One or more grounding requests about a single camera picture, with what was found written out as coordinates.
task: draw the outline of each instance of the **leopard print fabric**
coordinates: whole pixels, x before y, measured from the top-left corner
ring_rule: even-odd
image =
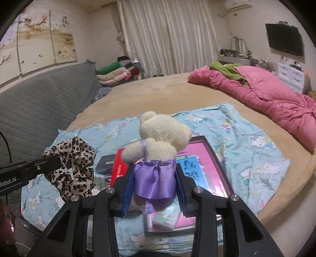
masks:
[[[45,178],[58,189],[61,198],[66,202],[74,194],[92,196],[95,186],[93,169],[88,167],[93,165],[97,151],[81,138],[74,137],[53,146],[42,157],[54,154],[60,157],[61,168],[46,174]],[[70,168],[74,179],[68,171]]]

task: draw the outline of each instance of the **ceiling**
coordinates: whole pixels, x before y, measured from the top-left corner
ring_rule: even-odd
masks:
[[[101,10],[103,5],[114,2],[115,0],[67,0],[67,1],[74,4],[75,6],[80,7],[82,10],[88,13],[93,13],[98,10]]]

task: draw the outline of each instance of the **air conditioner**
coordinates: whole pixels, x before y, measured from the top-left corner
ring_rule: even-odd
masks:
[[[229,12],[246,9],[252,6],[247,0],[226,0],[224,5]]]

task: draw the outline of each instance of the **patterned pillow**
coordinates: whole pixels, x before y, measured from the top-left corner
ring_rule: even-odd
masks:
[[[93,97],[93,99],[91,100],[91,104],[93,104],[94,102],[98,101],[99,99],[107,96],[111,92],[111,89],[112,88],[109,86],[100,88],[97,91],[97,93],[95,94],[95,96]]]

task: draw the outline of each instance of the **quilted gray cushion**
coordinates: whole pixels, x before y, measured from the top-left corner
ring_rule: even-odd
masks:
[[[0,94],[0,131],[6,137],[12,162],[40,157],[67,129],[94,97],[101,85],[95,65],[84,62],[29,78]],[[0,137],[0,166],[9,163]],[[17,215],[21,190],[9,194],[9,208]]]

